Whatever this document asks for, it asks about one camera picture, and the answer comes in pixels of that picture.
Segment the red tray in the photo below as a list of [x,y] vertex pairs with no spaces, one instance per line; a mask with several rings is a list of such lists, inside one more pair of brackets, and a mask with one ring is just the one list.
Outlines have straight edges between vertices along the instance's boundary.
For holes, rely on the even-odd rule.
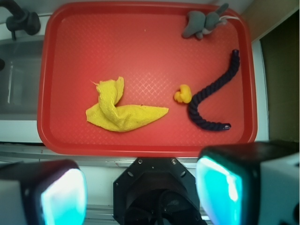
[[[247,143],[257,132],[255,81],[248,29],[238,14],[199,41],[183,39],[191,10],[215,6],[86,2],[62,6],[50,18],[44,41],[38,104],[38,132],[44,144],[62,154],[123,157],[197,157],[203,146]],[[241,67],[230,83],[199,106],[212,121],[232,128],[210,132],[193,124],[187,105],[173,100],[181,84],[195,94],[229,67],[240,50]],[[169,108],[163,118],[127,133],[86,121],[98,100],[92,82],[123,76],[119,105]]]

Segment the yellow toy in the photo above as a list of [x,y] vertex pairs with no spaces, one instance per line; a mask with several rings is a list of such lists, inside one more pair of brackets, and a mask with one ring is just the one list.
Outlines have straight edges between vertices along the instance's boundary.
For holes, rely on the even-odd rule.
[[180,91],[177,91],[174,95],[174,100],[179,103],[188,104],[192,100],[192,92],[189,86],[186,84],[180,85]]

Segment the wall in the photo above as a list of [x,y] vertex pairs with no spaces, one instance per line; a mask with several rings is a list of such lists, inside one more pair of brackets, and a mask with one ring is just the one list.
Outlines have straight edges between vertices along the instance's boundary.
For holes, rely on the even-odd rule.
[[299,11],[261,39],[270,139],[299,141]]
[[254,0],[242,14],[251,40],[261,39],[299,9],[299,0]]

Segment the white string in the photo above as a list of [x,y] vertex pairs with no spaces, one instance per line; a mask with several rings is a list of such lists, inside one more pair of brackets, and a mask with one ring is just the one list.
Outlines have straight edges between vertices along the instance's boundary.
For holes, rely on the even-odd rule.
[[220,17],[220,20],[222,19],[233,19],[233,20],[240,20],[238,17],[230,16],[230,15],[224,15]]

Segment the yellow towel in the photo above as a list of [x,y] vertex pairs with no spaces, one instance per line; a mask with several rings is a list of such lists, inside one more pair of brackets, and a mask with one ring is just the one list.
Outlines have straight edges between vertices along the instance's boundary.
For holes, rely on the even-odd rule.
[[126,132],[152,123],[169,111],[168,108],[144,105],[115,107],[123,96],[124,78],[100,82],[96,87],[99,103],[86,110],[87,121],[106,130]]

